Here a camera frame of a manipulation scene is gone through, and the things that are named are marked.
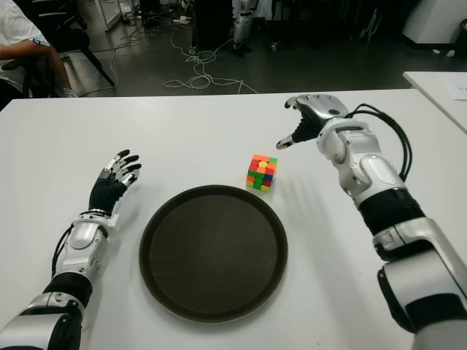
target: standing robot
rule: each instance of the standing robot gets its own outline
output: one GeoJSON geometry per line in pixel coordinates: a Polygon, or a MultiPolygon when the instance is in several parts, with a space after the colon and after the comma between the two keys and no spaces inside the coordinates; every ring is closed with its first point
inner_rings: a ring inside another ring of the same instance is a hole
{"type": "Polygon", "coordinates": [[[240,0],[240,16],[233,22],[233,53],[243,57],[251,49],[245,44],[253,25],[253,15],[258,8],[259,0],[240,0]]]}

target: colorful cube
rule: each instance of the colorful cube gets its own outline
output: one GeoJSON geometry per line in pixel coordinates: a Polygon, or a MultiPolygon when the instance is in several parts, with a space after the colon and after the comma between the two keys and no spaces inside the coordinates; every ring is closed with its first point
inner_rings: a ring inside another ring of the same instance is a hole
{"type": "Polygon", "coordinates": [[[277,168],[277,158],[265,155],[253,155],[248,168],[247,186],[263,192],[269,192],[274,172],[277,168]]]}

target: black tray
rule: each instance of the black tray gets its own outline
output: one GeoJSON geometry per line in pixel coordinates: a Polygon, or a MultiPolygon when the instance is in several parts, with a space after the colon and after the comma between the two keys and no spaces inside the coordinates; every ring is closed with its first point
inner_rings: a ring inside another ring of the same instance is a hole
{"type": "Polygon", "coordinates": [[[197,322],[226,322],[263,304],[287,263],[287,238],[272,209],[229,186],[183,192],[155,213],[139,249],[147,288],[197,322]]]}

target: person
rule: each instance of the person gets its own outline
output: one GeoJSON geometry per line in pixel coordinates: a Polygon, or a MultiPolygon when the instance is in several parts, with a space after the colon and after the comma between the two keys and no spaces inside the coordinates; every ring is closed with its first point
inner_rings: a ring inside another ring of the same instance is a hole
{"type": "Polygon", "coordinates": [[[13,0],[0,0],[0,109],[2,104],[23,95],[26,74],[22,67],[12,71],[2,71],[1,67],[19,58],[40,55],[46,57],[63,85],[64,97],[78,97],[72,90],[63,61],[41,31],[13,0]]]}

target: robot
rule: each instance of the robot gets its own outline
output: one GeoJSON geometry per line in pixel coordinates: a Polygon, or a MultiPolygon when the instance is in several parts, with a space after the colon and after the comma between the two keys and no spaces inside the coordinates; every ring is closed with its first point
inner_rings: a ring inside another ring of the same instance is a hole
{"type": "MultiPolygon", "coordinates": [[[[405,133],[389,116],[361,105],[349,112],[330,95],[300,95],[285,107],[301,113],[296,130],[277,149],[317,140],[337,168],[386,262],[377,277],[394,320],[415,334],[413,350],[461,350],[467,344],[467,267],[436,222],[427,218],[404,180],[381,153],[368,125],[353,117],[367,113],[393,125],[411,152],[405,133]]],[[[78,350],[86,305],[99,274],[107,236],[115,226],[117,200],[139,175],[129,151],[103,169],[90,195],[89,210],[73,221],[55,250],[52,281],[0,333],[0,349],[78,350]]]]}
{"type": "Polygon", "coordinates": [[[399,176],[368,125],[353,116],[372,114],[396,125],[410,150],[405,133],[378,109],[363,104],[349,113],[330,95],[300,95],[285,107],[297,109],[301,122],[276,148],[316,139],[319,151],[337,168],[342,189],[353,199],[377,254],[386,261],[378,282],[394,320],[415,334],[412,349],[465,349],[467,268],[407,190],[403,180],[410,165],[399,176]]]}
{"type": "Polygon", "coordinates": [[[240,0],[240,16],[233,23],[233,53],[239,57],[243,57],[243,52],[251,52],[245,43],[251,32],[258,3],[259,0],[240,0]]]}
{"type": "Polygon", "coordinates": [[[139,156],[118,153],[102,169],[81,213],[62,235],[52,261],[52,280],[0,332],[0,349],[78,350],[81,324],[101,275],[107,238],[118,215],[115,204],[138,179],[139,156]]]}

